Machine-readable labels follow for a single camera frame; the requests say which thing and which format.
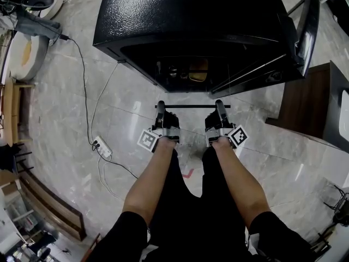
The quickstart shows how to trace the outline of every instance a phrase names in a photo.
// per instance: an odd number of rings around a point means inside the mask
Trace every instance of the dark wood panel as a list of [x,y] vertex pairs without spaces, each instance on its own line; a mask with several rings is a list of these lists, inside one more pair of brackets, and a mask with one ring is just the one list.
[[30,171],[20,173],[20,176],[27,184],[52,208],[59,212],[65,218],[80,228],[84,228],[83,217],[81,212],[68,205],[59,198],[55,193],[50,191],[42,182],[38,180]]
[[86,237],[85,229],[72,224],[68,219],[60,215],[55,209],[48,205],[27,183],[20,177],[22,195],[24,195],[45,220],[54,226],[59,232],[68,238],[82,241]]
[[306,79],[285,83],[279,118],[266,123],[321,139],[329,95],[329,63],[310,68]]

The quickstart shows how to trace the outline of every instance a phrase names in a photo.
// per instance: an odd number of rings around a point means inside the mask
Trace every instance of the white cable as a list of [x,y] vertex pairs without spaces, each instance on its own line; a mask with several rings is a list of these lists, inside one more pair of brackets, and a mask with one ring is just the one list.
[[114,67],[113,72],[110,74],[110,76],[109,76],[109,78],[108,78],[107,82],[105,83],[105,86],[104,86],[104,88],[103,88],[102,92],[99,94],[99,97],[98,97],[98,99],[97,99],[97,103],[96,103],[96,107],[94,107],[94,111],[93,111],[93,115],[92,115],[92,120],[91,120],[91,126],[90,126],[90,129],[89,129],[89,130],[90,130],[90,136],[91,136],[91,138],[92,138],[92,142],[94,141],[94,139],[93,139],[93,137],[92,137],[92,125],[93,125],[93,119],[94,119],[94,115],[95,115],[95,113],[96,113],[96,109],[97,109],[98,101],[99,101],[100,97],[102,96],[102,94],[103,94],[103,92],[104,92],[105,88],[107,87],[107,84],[108,84],[108,82],[109,82],[109,80],[110,80],[111,76],[113,75],[113,73],[114,73],[114,71],[115,71],[116,67],[118,66],[118,64],[119,64],[119,63],[116,63],[116,66]]
[[[119,199],[119,200],[121,200],[121,201],[124,201],[124,199],[120,198],[120,197],[117,196],[115,193],[113,193],[113,191],[110,190],[110,188],[109,188],[108,185],[105,186],[104,183],[102,182],[101,177],[100,177],[100,170],[99,170],[99,161],[100,161],[100,158],[101,158],[101,157],[99,157],[99,158],[98,158],[98,161],[97,161],[97,170],[98,170],[98,175],[99,175],[99,181],[100,181],[100,183],[103,185],[103,187],[104,187],[112,196],[114,196],[115,198],[117,198],[117,199]],[[104,176],[104,166],[105,166],[105,164],[107,164],[107,163],[108,163],[108,162],[105,162],[104,165],[103,165],[103,179],[104,179],[104,180],[105,180],[105,176]]]

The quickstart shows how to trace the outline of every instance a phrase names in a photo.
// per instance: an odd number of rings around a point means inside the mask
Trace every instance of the yellow object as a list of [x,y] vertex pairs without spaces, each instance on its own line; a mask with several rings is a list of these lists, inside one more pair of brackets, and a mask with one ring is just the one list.
[[[190,64],[189,70],[208,70],[208,60],[206,58],[197,58]],[[192,81],[203,82],[207,77],[207,72],[189,73]]]
[[23,56],[22,56],[22,66],[24,66],[25,64],[27,64],[29,57],[31,55],[31,51],[32,51],[32,41],[27,42],[26,47],[24,48],[23,51]]

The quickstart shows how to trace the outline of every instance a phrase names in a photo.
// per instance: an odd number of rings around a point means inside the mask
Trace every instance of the power strip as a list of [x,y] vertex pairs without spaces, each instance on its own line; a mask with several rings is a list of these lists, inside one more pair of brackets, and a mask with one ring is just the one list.
[[112,154],[111,149],[107,146],[106,142],[101,138],[101,136],[97,136],[94,141],[97,141],[97,144],[99,144],[98,152],[105,158],[108,158]]

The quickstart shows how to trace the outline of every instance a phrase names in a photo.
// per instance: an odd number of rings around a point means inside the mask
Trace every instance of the red mark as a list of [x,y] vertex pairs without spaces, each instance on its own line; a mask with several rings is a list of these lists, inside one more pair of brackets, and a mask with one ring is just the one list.
[[187,175],[182,174],[182,176],[183,176],[183,177],[185,177],[185,178],[190,178],[190,177],[191,177],[192,172],[194,172],[194,169],[190,169],[190,171],[189,171],[189,173],[188,173]]

